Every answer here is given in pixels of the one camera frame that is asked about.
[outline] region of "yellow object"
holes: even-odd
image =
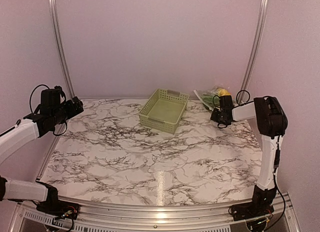
[[[218,88],[218,96],[231,96],[231,94],[223,88]]]

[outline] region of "white wall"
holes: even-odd
[[[29,95],[38,84],[65,82],[53,37],[48,0],[0,0],[0,131],[30,113]],[[40,102],[34,94],[33,106]],[[0,175],[34,181],[52,141],[46,135],[21,148],[0,166]],[[0,231],[11,221],[14,202],[0,202]]]
[[[320,0],[270,0],[249,91],[273,95],[288,129],[279,187],[289,191],[302,232],[319,231]]]
[[[222,84],[236,94],[261,0],[56,0],[80,97],[193,95]]]

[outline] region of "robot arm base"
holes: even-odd
[[[258,186],[254,187],[252,201],[233,205],[229,212],[233,216],[234,221],[247,220],[259,216],[268,215],[274,212],[272,202],[276,197],[277,189],[263,191]]]

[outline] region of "metal rail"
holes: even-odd
[[[246,67],[245,75],[244,75],[244,78],[242,81],[241,90],[247,90],[249,82],[250,82],[250,78],[252,76],[252,72],[254,69],[259,45],[260,45],[262,34],[264,31],[268,2],[269,2],[269,0],[261,0],[260,10],[259,10],[259,15],[258,15],[258,22],[256,25],[256,31],[255,31],[255,39],[253,41],[249,62]],[[240,93],[240,101],[243,100],[243,96],[244,96],[244,93],[243,92]]]
[[[50,5],[50,13],[51,13],[51,18],[52,18],[52,23],[53,23],[53,31],[54,31],[54,36],[56,39],[56,45],[59,53],[59,59],[62,67],[62,72],[64,76],[64,80],[67,86],[67,90],[69,93],[70,98],[74,97],[74,88],[72,86],[70,74],[69,74],[69,69],[66,61],[66,56],[64,52],[64,47],[61,39],[61,32],[60,32],[60,27],[59,27],[59,19],[58,19],[58,12],[57,12],[57,5],[56,5],[56,0],[49,0],[49,5]]]

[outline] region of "aluminum frame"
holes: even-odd
[[[50,14],[52,18],[52,23],[53,23],[53,32],[54,36],[56,39],[56,46],[58,49],[59,53],[59,59],[61,63],[61,68],[63,72],[63,77],[66,83],[66,87],[69,93],[70,98],[75,97],[75,91],[71,82],[71,77],[67,65],[67,60],[64,52],[64,47],[62,43],[62,38],[61,38],[61,32],[60,32],[60,27],[59,27],[59,19],[58,19],[58,11],[57,11],[57,5],[56,5],[56,0],[49,0],[49,6],[50,6]]]
[[[249,57],[249,62],[247,64],[246,67],[246,71],[244,74],[244,78],[242,81],[242,85],[241,85],[241,90],[247,90],[252,73],[253,73],[253,69],[254,69],[254,65],[255,65],[255,61],[256,61],[256,57],[257,57],[257,53],[259,50],[259,46],[261,43],[261,38],[263,35],[263,31],[264,31],[264,27],[265,27],[265,21],[266,21],[266,16],[267,16],[267,8],[268,8],[268,2],[269,0],[261,0],[261,4],[260,4],[260,9],[259,9],[259,15],[258,15],[258,22],[256,25],[256,30],[255,30],[255,39],[253,41],[253,45],[252,45],[252,50],[251,50],[251,54]],[[244,97],[244,93],[241,92],[240,93],[240,101],[243,101]]]
[[[284,197],[287,204],[285,218],[289,231],[300,232],[290,197],[288,194],[284,194]],[[116,205],[65,197],[60,197],[60,199],[80,204],[78,219],[74,222],[74,231],[76,232],[93,232],[94,230],[99,232],[205,232],[215,231],[215,229],[221,229],[221,231],[223,231],[223,228],[227,231],[230,225],[245,222],[234,222],[232,216],[228,214],[229,207],[235,203],[250,201],[243,200],[211,205],[157,207]],[[273,202],[275,209],[274,214],[280,214],[283,210],[282,198],[277,195]],[[53,216],[37,211],[35,205],[31,202],[24,202],[23,204],[17,205],[9,231],[19,232],[24,218],[52,226]],[[59,220],[57,223],[57,228],[68,229],[71,226],[70,220]]]

